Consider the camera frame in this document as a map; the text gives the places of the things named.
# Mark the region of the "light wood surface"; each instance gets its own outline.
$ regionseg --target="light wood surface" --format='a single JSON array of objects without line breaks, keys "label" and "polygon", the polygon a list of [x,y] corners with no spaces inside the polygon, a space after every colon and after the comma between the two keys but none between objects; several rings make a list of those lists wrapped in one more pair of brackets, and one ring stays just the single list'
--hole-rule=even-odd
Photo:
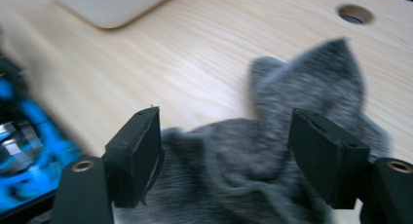
[{"label": "light wood surface", "polygon": [[[369,9],[368,25],[336,14]],[[102,30],[53,0],[0,0],[5,51],[32,92],[92,154],[136,111],[160,106],[162,128],[254,118],[247,69],[257,56],[289,60],[348,37],[364,73],[365,113],[413,162],[413,4],[405,0],[169,0]],[[338,222],[355,223],[354,212]]]}]

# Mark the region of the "wood grain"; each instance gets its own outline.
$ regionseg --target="wood grain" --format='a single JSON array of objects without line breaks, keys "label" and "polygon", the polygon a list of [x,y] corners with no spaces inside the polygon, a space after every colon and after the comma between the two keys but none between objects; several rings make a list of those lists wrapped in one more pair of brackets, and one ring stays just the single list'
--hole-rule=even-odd
[{"label": "wood grain", "polygon": [[[374,21],[342,20],[336,9],[348,3]],[[246,77],[253,58],[289,60],[348,37],[368,89],[365,113],[392,136],[394,156],[413,162],[411,16],[404,0],[169,0],[103,30],[53,0],[0,0],[4,49],[39,101],[97,156],[151,105],[161,107],[162,128],[254,118]],[[338,222],[355,218],[340,215]]]}]

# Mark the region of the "white object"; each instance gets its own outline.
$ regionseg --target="white object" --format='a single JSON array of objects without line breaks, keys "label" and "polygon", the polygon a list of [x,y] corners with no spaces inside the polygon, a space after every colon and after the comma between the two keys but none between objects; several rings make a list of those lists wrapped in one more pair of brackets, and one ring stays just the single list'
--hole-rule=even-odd
[{"label": "white object", "polygon": [[57,0],[103,28],[122,26],[164,0]]}]

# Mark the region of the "desk grommet hole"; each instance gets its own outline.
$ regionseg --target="desk grommet hole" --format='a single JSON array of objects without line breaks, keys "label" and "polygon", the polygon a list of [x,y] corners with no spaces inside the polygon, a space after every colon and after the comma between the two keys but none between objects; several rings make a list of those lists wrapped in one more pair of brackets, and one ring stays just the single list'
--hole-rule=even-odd
[{"label": "desk grommet hole", "polygon": [[353,4],[339,6],[337,14],[341,19],[354,24],[368,24],[374,20],[373,14],[369,10]]}]

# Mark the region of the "gray knit fabric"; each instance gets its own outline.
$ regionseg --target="gray knit fabric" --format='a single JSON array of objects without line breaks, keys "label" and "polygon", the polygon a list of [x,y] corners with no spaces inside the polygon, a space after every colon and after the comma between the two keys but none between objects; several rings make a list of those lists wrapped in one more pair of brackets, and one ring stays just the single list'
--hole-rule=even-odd
[{"label": "gray knit fabric", "polygon": [[163,131],[167,153],[148,206],[117,209],[121,223],[330,223],[329,208],[286,149],[293,107],[359,137],[370,161],[390,154],[386,133],[361,113],[363,82],[345,39],[290,63],[256,59],[250,89],[258,120]]}]

